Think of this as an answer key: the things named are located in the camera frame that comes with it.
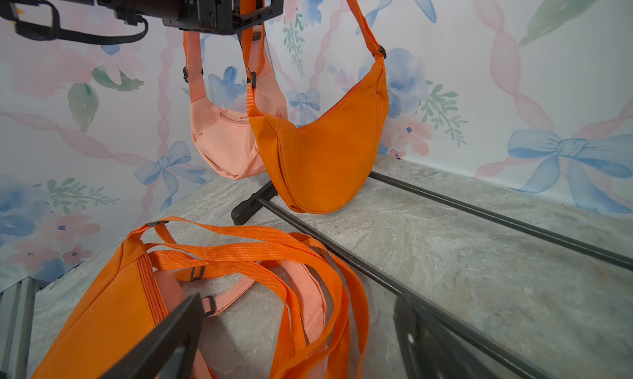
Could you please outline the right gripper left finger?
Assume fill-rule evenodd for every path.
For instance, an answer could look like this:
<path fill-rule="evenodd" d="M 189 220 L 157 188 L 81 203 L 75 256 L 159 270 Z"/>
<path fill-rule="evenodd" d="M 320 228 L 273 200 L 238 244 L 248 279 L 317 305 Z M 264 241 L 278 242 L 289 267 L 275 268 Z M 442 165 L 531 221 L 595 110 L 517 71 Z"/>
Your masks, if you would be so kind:
<path fill-rule="evenodd" d="M 199 295 L 189 296 L 101 378 L 191 377 L 203 319 Z"/>

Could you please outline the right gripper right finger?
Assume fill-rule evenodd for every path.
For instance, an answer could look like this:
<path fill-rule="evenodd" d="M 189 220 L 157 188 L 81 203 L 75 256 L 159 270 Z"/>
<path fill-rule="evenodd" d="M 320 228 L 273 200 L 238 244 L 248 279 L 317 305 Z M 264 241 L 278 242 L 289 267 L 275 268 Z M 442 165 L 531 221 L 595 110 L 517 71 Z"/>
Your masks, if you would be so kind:
<path fill-rule="evenodd" d="M 435 317 L 406 296 L 397 298 L 393 320 L 409 378 L 495 378 Z"/>

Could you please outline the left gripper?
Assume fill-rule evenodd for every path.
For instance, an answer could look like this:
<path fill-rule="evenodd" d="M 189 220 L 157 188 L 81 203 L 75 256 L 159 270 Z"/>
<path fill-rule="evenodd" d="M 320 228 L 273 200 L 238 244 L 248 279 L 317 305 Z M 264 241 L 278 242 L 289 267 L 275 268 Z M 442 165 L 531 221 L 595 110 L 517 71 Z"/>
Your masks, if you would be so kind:
<path fill-rule="evenodd" d="M 166 27 L 205 34 L 234 35 L 280 16 L 284 0 L 165 0 Z"/>

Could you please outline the orange crescent bag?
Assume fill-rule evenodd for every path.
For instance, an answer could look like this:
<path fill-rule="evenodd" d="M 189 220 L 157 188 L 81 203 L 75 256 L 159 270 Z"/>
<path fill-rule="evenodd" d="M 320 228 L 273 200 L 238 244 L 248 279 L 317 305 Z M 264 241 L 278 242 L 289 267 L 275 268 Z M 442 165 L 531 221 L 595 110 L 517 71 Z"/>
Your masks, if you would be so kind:
<path fill-rule="evenodd" d="M 159 242 L 146 243 L 144 229 L 128 234 L 97 275 L 35 371 L 37 378 L 97 378 L 183 302 L 181 284 L 239 274 L 218 297 L 202 297 L 201 311 L 214 317 L 254 283 L 272 291 L 283 311 L 273 378 L 345 378 L 352 348 L 364 352 L 369 303 L 357 274 L 324 245 L 302 233 L 270 227 L 215 227 L 236 238 L 202 247 L 174 240 L 166 221 L 149 228 Z"/>

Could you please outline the pink bag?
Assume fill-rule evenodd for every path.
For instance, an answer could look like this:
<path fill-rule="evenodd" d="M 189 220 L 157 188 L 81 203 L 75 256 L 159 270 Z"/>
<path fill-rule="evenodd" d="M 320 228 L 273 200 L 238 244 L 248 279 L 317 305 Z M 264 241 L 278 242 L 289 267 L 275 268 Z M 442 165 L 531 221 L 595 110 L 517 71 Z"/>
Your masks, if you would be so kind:
<path fill-rule="evenodd" d="M 288 289 L 292 289 L 299 300 L 303 332 L 312 344 L 320 339 L 326 329 L 327 304 L 321 286 L 308 272 L 305 265 L 289 261 L 281 261 L 280 265 L 284 267 L 290 276 L 291 283 L 293 283 Z M 163 300 L 168 306 L 183 298 L 182 290 L 172 273 L 157 274 L 155 278 L 153 284 L 157 289 L 153 292 L 146 292 L 148 301 Z M 207 296 L 203 298 L 204 312 L 209 316 L 218 316 L 237 301 L 254 283 L 253 279 L 244 276 L 225 293 L 217 297 Z M 306 378 L 338 378 L 340 376 L 340 365 L 337 361 L 328 362 L 326 354 L 321 356 L 320 360 L 316 359 L 316 355 L 325 350 L 327 350 L 327 345 L 323 344 L 320 349 L 315 349 L 310 354 L 308 360 L 315 362 L 315 365 L 305 375 Z"/>
<path fill-rule="evenodd" d="M 220 176 L 245 179 L 265 172 L 255 135 L 246 113 L 247 83 L 237 84 L 237 69 L 224 77 L 203 76 L 203 50 L 199 34 L 185 32 L 184 78 L 190 88 L 191 133 L 199 154 Z M 288 118 L 285 96 L 275 78 L 267 51 L 265 29 L 257 26 L 252 36 L 247 70 L 256 73 L 256 105 L 259 110 Z"/>

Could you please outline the black clothes rack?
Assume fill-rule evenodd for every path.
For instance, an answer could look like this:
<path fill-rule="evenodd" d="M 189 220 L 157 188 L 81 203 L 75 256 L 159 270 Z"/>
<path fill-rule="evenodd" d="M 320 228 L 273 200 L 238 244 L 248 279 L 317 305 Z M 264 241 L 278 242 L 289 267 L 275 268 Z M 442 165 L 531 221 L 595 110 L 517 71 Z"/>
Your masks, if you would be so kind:
<path fill-rule="evenodd" d="M 301 220 L 552 378 L 632 375 L 632 273 L 376 180 Z"/>

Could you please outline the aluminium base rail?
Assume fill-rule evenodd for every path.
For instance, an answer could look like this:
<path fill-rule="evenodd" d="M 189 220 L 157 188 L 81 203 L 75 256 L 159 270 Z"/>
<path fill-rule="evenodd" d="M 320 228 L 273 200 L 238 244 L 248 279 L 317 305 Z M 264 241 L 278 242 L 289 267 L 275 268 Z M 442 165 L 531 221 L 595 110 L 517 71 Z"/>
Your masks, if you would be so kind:
<path fill-rule="evenodd" d="M 23 278 L 1 293 L 1 378 L 26 378 L 36 293 L 41 285 Z"/>

